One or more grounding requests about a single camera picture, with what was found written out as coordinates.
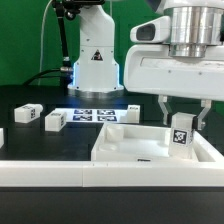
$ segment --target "small cube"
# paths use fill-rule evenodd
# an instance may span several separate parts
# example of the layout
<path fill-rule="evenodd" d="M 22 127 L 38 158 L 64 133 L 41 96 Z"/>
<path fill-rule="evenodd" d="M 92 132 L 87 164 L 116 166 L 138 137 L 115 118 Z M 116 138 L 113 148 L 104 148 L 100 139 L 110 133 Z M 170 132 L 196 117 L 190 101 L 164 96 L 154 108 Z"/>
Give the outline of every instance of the small cube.
<path fill-rule="evenodd" d="M 139 120 L 140 120 L 140 106 L 139 105 L 128 105 L 127 123 L 138 124 Z"/>
<path fill-rule="evenodd" d="M 15 122 L 29 123 L 40 117 L 43 107 L 40 104 L 26 104 L 14 110 Z"/>
<path fill-rule="evenodd" d="M 4 131 L 0 128 L 0 148 L 4 145 Z"/>
<path fill-rule="evenodd" d="M 67 113 L 52 111 L 45 117 L 45 131 L 59 132 L 66 125 Z"/>

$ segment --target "white box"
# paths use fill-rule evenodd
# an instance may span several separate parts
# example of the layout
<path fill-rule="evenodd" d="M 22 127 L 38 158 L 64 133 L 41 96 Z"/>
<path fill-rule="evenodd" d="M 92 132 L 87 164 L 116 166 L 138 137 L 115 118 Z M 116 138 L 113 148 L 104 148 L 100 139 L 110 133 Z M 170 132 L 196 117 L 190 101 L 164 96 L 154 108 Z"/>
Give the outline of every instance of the white box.
<path fill-rule="evenodd" d="M 110 141 L 107 127 L 111 124 L 104 124 L 91 152 L 92 161 L 224 164 L 224 157 L 198 132 L 194 135 L 192 158 L 182 159 L 169 155 L 170 128 L 113 124 L 116 125 L 123 127 L 123 139 Z"/>
<path fill-rule="evenodd" d="M 140 106 L 128 105 L 126 119 L 127 123 L 138 124 L 140 120 Z"/>
<path fill-rule="evenodd" d="M 15 122 L 29 123 L 40 117 L 43 107 L 40 104 L 26 104 L 14 110 Z"/>
<path fill-rule="evenodd" d="M 66 125 L 66 112 L 52 111 L 45 117 L 45 131 L 59 132 Z"/>
<path fill-rule="evenodd" d="M 0 148 L 4 145 L 4 132 L 3 128 L 0 128 Z"/>

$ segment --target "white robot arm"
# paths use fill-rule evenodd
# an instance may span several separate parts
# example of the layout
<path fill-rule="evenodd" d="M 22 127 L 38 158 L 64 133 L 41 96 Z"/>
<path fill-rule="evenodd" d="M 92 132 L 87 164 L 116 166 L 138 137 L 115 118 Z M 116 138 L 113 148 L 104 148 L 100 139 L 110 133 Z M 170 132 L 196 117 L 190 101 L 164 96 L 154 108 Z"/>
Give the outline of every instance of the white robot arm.
<path fill-rule="evenodd" d="M 119 84 L 119 65 L 114 59 L 113 19 L 102 4 L 105 0 L 54 1 L 63 49 L 63 64 L 70 66 L 63 17 L 80 17 L 80 55 L 74 64 L 73 82 L 68 85 L 71 95 L 87 98 L 110 98 L 122 95 Z"/>
<path fill-rule="evenodd" d="M 166 96 L 202 100 L 206 108 L 199 115 L 198 129 L 202 129 L 211 101 L 224 101 L 224 49 L 220 42 L 224 1 L 148 3 L 164 16 L 132 29 L 131 39 L 139 44 L 127 54 L 125 86 L 129 91 L 165 96 L 160 97 L 161 105 L 167 102 Z"/>

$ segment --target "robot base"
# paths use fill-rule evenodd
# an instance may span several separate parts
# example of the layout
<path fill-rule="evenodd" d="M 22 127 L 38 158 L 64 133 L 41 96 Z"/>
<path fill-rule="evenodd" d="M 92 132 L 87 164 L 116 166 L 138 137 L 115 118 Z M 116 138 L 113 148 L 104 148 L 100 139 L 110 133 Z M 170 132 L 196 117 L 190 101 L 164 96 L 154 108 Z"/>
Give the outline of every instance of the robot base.
<path fill-rule="evenodd" d="M 124 88 L 119 88 L 110 92 L 91 92 L 91 91 L 83 91 L 78 89 L 68 88 L 68 94 L 76 97 L 83 98 L 95 98 L 95 99 L 110 99 L 114 97 L 120 97 L 124 94 Z"/>

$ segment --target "cable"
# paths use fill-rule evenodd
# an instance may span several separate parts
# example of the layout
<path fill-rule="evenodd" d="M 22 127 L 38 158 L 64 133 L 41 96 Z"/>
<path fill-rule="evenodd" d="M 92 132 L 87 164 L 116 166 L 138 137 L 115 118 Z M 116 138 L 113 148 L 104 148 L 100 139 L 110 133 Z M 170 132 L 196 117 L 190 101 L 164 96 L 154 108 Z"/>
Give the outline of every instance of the cable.
<path fill-rule="evenodd" d="M 53 0 L 50 0 L 45 8 L 43 20 L 42 20 L 42 27 L 41 27 L 41 43 L 40 43 L 40 69 L 39 72 L 42 72 L 43 69 L 43 60 L 44 60 L 44 31 L 45 31 L 45 23 L 48 9 L 51 6 Z"/>
<path fill-rule="evenodd" d="M 60 68 L 50 69 L 43 72 L 38 73 L 37 75 L 33 76 L 32 78 L 28 79 L 26 82 L 23 83 L 24 86 L 28 86 L 31 82 L 33 82 L 35 79 L 43 78 L 43 75 L 53 73 L 53 72 L 60 72 Z"/>

